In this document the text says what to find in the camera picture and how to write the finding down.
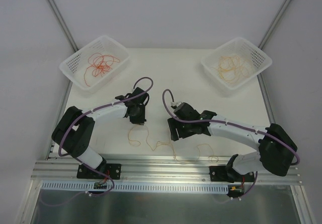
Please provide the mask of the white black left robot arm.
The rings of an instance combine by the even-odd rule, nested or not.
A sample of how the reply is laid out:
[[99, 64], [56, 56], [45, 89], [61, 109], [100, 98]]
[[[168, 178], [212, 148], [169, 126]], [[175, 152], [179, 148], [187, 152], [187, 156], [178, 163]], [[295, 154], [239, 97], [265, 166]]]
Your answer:
[[90, 147], [95, 127], [121, 118], [128, 118], [132, 124], [143, 125], [148, 101], [149, 94], [137, 87], [132, 93], [117, 96], [115, 102], [92, 110], [69, 107], [55, 127], [51, 139], [68, 155], [80, 161], [94, 178], [101, 178], [107, 173], [107, 162]]

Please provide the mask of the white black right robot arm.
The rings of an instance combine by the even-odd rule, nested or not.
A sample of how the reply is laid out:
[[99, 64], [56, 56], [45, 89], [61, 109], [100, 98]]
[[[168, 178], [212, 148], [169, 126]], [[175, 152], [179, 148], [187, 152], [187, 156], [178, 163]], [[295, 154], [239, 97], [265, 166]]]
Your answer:
[[210, 174], [216, 181], [240, 182], [259, 171], [284, 177], [291, 166], [299, 163], [296, 144], [278, 124], [242, 125], [212, 111], [199, 113], [185, 102], [172, 102], [171, 108], [168, 125], [172, 141], [203, 134], [227, 138], [254, 149], [249, 154], [233, 155], [225, 166], [214, 167]]

